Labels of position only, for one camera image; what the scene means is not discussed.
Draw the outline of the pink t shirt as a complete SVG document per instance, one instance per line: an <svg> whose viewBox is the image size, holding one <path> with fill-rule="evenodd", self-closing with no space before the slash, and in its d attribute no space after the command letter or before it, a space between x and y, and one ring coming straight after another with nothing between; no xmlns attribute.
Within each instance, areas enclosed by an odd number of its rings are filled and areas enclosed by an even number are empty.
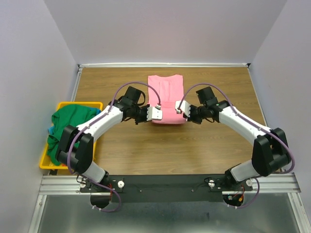
<svg viewBox="0 0 311 233"><path fill-rule="evenodd" d="M152 86L160 96L163 118L152 120L155 124L184 124L186 119L177 114L175 103L184 96L183 76L175 74L168 77L148 76L148 85Z"/></svg>

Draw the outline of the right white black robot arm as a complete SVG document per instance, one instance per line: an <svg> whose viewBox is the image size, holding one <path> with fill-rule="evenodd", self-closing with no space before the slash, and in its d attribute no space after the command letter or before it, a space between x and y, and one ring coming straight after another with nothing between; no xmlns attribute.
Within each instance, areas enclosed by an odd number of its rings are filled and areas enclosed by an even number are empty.
<svg viewBox="0 0 311 233"><path fill-rule="evenodd" d="M280 128L271 129L242 114L228 98L218 101L212 85L196 92L200 106L181 100L175 104L177 112L190 122L202 121L222 123L252 144L250 160L228 169L223 178L224 186L235 190L242 182L256 177L267 177L284 166L294 165L285 132Z"/></svg>

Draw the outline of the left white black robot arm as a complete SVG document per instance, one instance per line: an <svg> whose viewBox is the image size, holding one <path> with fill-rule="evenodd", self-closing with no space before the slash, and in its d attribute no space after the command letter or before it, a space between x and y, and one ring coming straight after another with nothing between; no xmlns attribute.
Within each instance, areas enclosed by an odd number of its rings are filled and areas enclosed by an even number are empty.
<svg viewBox="0 0 311 233"><path fill-rule="evenodd" d="M65 164L68 170L91 181L98 192L107 188L109 173L93 160L94 143L110 128L133 119L136 124L151 121L153 106L139 103L144 93L132 86L118 99L89 120L81 120L76 126L69 124L62 131L55 153L56 161Z"/></svg>

